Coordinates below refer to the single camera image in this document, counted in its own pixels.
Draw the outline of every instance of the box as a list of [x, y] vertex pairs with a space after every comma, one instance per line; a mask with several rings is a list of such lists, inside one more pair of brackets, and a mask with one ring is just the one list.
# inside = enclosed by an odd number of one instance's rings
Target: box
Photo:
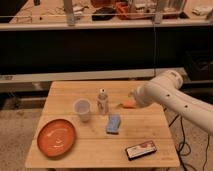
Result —
[[187, 52], [183, 64], [191, 80], [213, 80], [213, 50]]

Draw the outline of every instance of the cable on floor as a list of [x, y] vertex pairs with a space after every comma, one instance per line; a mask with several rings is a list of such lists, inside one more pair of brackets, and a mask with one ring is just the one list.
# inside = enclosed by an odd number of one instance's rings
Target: cable on floor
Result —
[[206, 145], [206, 155], [205, 155], [205, 162], [203, 164], [203, 171], [205, 170], [205, 166], [208, 160], [208, 148], [209, 148], [209, 142], [210, 142], [210, 135], [208, 134], [208, 138], [207, 138], [207, 145]]
[[[178, 117], [179, 117], [179, 115], [175, 116], [175, 118], [170, 122], [169, 127], [171, 127], [174, 124], [174, 122], [177, 120]], [[186, 136], [185, 136], [185, 131], [184, 131], [184, 127], [183, 127], [183, 118], [182, 117], [180, 118], [180, 124], [181, 124], [181, 130], [182, 130], [182, 134], [183, 134], [183, 140], [179, 143], [178, 148], [176, 149], [178, 157], [179, 157], [179, 160], [180, 160], [180, 163], [181, 163], [184, 171], [188, 171], [187, 168], [190, 168], [193, 171], [197, 171], [196, 168], [194, 168], [192, 165], [183, 162], [182, 156], [185, 157], [185, 156], [190, 155], [191, 154], [191, 147], [186, 142]], [[182, 153], [182, 151], [183, 151], [185, 146], [188, 148], [188, 151], [185, 152], [185, 153]]]

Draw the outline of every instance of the small bottle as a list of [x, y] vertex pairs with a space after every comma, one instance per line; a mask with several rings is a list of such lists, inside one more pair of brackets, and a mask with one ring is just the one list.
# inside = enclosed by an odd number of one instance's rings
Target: small bottle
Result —
[[100, 114], [107, 114], [109, 111], [108, 95], [105, 89], [100, 89], [97, 99], [98, 111]]

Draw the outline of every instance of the black cable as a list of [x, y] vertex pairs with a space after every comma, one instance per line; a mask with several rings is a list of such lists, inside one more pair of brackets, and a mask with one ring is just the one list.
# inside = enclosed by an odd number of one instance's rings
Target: black cable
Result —
[[154, 76], [156, 76], [156, 62], [157, 62], [157, 32], [156, 32], [156, 26], [154, 23], [154, 17], [152, 18], [152, 25], [153, 25], [153, 31], [154, 31]]
[[169, 127], [171, 127], [173, 125], [173, 123], [177, 120], [178, 117], [179, 117], [179, 115], [175, 116], [175, 118], [172, 120], [172, 122], [170, 122]]
[[206, 155], [205, 155], [205, 162], [203, 164], [203, 171], [205, 170], [205, 166], [208, 160], [208, 148], [209, 148], [209, 141], [210, 141], [210, 135], [208, 134], [208, 139], [207, 139], [207, 145], [206, 145]]
[[[176, 115], [175, 118], [170, 122], [169, 127], [171, 127], [174, 122], [177, 120], [177, 118], [179, 117], [179, 115]], [[184, 171], [188, 171], [187, 168], [192, 169], [193, 171], [197, 171], [192, 165], [188, 164], [188, 163], [184, 163], [182, 156], [188, 156], [191, 154], [191, 147], [190, 145], [186, 142], [186, 135], [185, 135], [185, 130], [183, 127], [183, 118], [180, 118], [180, 124], [181, 124], [181, 130], [182, 130], [182, 134], [183, 134], [183, 140], [179, 143], [178, 148], [177, 148], [177, 154], [180, 160], [180, 164], [182, 165]], [[187, 146], [188, 147], [188, 152], [186, 153], [181, 153], [183, 151], [183, 148]]]

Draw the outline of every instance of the wooden table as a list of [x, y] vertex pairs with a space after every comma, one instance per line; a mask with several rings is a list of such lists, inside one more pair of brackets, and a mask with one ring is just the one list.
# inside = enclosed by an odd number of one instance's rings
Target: wooden table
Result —
[[[141, 109], [123, 109], [118, 104], [129, 99], [129, 92], [143, 84], [141, 81], [80, 81], [54, 82], [43, 109], [29, 154], [27, 168], [143, 168], [178, 167], [179, 160], [162, 107], [153, 104]], [[119, 135], [105, 133], [107, 115], [100, 115], [96, 98], [100, 88], [109, 95], [110, 113], [120, 114]], [[91, 102], [90, 122], [82, 123], [73, 112], [78, 98]], [[41, 128], [54, 119], [73, 123], [77, 140], [70, 153], [60, 160], [45, 157], [37, 147]], [[157, 146], [155, 154], [128, 161], [125, 148], [147, 140]]]

